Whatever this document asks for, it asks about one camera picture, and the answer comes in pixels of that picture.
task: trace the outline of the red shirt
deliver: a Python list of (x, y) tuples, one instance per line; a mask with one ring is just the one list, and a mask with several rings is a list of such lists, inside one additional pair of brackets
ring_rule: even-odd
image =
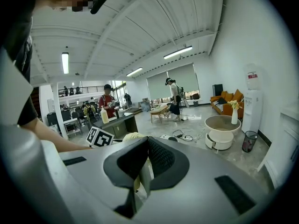
[[(105, 102), (104, 102), (104, 99), (102, 96), (99, 99), (99, 108), (101, 108), (101, 106), (104, 106), (104, 107), (108, 106), (108, 103), (112, 102), (112, 100), (114, 100), (113, 96), (110, 96), (110, 95), (104, 95), (104, 96), (105, 96)], [(113, 114), (113, 112), (115, 112), (114, 108), (109, 108), (106, 111), (107, 111), (108, 118), (114, 117), (114, 114)]]

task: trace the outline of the sofa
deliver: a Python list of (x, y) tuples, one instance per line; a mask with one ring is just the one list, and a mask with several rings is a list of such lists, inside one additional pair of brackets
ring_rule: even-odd
[(243, 99), (243, 94), (237, 89), (235, 93), (228, 93), (227, 91), (222, 91), (221, 95), (211, 97), (211, 106), (222, 115), (233, 115), (233, 108), (230, 104), (218, 104), (220, 98), (225, 99), (226, 102), (231, 100), (236, 100), (239, 103), (239, 106), (242, 107), (238, 109), (238, 118), (242, 119), (244, 114), (244, 102), (241, 100)]

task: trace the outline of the white shirt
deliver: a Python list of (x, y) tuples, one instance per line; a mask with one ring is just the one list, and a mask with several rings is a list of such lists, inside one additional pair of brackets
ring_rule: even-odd
[(177, 96), (177, 95), (178, 95), (178, 87), (177, 87), (177, 84), (172, 83), (172, 84), (170, 85), (170, 88), (171, 88), (171, 93), (172, 93), (172, 95), (173, 95), (174, 97)]

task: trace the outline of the fluorescent light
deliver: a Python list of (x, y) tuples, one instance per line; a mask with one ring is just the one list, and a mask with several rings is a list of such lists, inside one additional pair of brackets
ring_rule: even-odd
[(69, 73), (69, 53), (68, 52), (63, 52), (61, 54), (62, 57), (62, 67), (64, 69), (64, 74)]
[(136, 69), (135, 71), (132, 71), (131, 73), (128, 73), (127, 76), (130, 77), (131, 75), (133, 75), (133, 74), (135, 74), (135, 73), (141, 71), (142, 69), (143, 69), (143, 68), (140, 67), (140, 68)]
[(183, 48), (183, 49), (181, 49), (181, 50), (177, 50), (177, 51), (175, 51), (175, 52), (172, 52), (172, 53), (170, 53), (170, 54), (164, 56), (164, 59), (168, 59), (168, 58), (170, 58), (170, 57), (173, 57), (173, 56), (175, 56), (175, 55), (181, 54), (181, 53), (183, 53), (183, 52), (192, 50), (192, 48), (193, 48), (193, 47), (190, 46), (190, 47), (185, 47), (185, 48)]

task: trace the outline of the dark table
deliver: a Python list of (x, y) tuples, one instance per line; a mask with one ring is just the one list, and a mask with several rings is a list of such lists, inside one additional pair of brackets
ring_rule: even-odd
[(138, 132), (135, 115), (133, 113), (126, 113), (119, 119), (109, 121), (104, 124), (102, 120), (94, 122), (93, 125), (97, 128), (113, 134), (116, 138), (120, 138), (126, 133)]

